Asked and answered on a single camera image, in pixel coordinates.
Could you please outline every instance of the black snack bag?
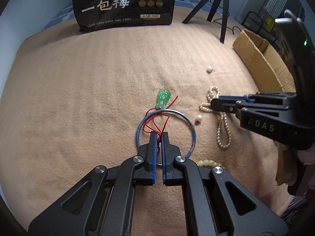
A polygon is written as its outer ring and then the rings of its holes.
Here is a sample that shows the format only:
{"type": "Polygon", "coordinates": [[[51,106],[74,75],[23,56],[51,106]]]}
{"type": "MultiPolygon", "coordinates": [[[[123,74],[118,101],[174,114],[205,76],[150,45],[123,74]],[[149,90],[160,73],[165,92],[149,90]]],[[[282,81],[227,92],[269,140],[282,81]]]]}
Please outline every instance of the black snack bag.
{"type": "Polygon", "coordinates": [[[113,27],[170,25],[175,0],[72,0],[82,31],[113,27]]]}

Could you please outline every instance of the blue bedsheet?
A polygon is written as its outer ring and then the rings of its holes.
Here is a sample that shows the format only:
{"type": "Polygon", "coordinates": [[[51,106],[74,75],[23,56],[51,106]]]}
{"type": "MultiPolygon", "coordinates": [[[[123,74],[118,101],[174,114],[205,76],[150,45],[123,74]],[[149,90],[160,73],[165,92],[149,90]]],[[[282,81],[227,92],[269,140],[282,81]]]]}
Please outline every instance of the blue bedsheet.
{"type": "MultiPolygon", "coordinates": [[[[175,6],[179,7],[185,7],[185,8],[191,8],[193,9],[200,0],[175,0],[175,6]]],[[[205,6],[203,6],[201,9],[203,11],[210,11],[212,4],[210,2],[207,2],[205,6]]],[[[218,8],[217,13],[222,15],[222,9],[218,8]]],[[[59,12],[46,26],[44,29],[50,28],[56,24],[59,24],[63,21],[69,20],[74,18],[73,13],[73,6],[72,2],[69,3],[65,8],[62,9],[61,12],[59,12]]]]}

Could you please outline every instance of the green jade pendant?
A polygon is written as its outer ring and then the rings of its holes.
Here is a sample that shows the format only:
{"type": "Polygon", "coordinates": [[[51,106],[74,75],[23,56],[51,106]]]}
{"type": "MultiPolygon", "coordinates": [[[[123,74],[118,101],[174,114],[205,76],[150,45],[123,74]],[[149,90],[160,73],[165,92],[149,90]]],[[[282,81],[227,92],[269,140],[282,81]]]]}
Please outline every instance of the green jade pendant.
{"type": "Polygon", "coordinates": [[[155,107],[159,109],[165,109],[165,106],[171,97],[171,92],[168,90],[159,90],[157,95],[157,104],[155,107]]]}

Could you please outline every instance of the metal screw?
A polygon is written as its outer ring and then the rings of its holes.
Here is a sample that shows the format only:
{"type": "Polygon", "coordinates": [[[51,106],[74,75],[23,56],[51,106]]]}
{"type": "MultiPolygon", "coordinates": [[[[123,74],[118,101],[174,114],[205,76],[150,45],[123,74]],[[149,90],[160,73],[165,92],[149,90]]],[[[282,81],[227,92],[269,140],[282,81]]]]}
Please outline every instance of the metal screw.
{"type": "Polygon", "coordinates": [[[177,162],[184,162],[184,161],[186,160],[186,158],[185,158],[184,156],[177,156],[177,157],[175,158],[175,160],[176,160],[177,162]]]}
{"type": "Polygon", "coordinates": [[[142,162],[143,161],[143,158],[141,156],[135,156],[133,159],[132,159],[134,162],[142,162]]]}
{"type": "Polygon", "coordinates": [[[105,168],[105,166],[100,165],[100,166],[97,166],[94,170],[95,170],[96,173],[104,173],[106,168],[105,168]]]}
{"type": "Polygon", "coordinates": [[[213,172],[216,174],[221,174],[223,172],[223,168],[216,166],[213,168],[213,172]]]}

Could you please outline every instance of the gold coin logo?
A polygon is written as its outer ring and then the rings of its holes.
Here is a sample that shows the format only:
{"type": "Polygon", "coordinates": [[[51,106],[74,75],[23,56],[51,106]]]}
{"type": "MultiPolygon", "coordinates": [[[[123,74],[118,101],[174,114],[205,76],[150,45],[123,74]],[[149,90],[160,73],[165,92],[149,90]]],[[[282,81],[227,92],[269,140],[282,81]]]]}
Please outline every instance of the gold coin logo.
{"type": "Polygon", "coordinates": [[[144,0],[140,0],[138,4],[140,7],[144,7],[146,5],[146,2],[144,0]]]}
{"type": "Polygon", "coordinates": [[[158,0],[158,1],[156,2],[156,5],[157,5],[157,7],[162,7],[162,6],[163,6],[163,2],[160,1],[160,0],[158,0]]]}
{"type": "Polygon", "coordinates": [[[150,7],[154,6],[154,1],[153,0],[148,1],[148,6],[150,7]]]}

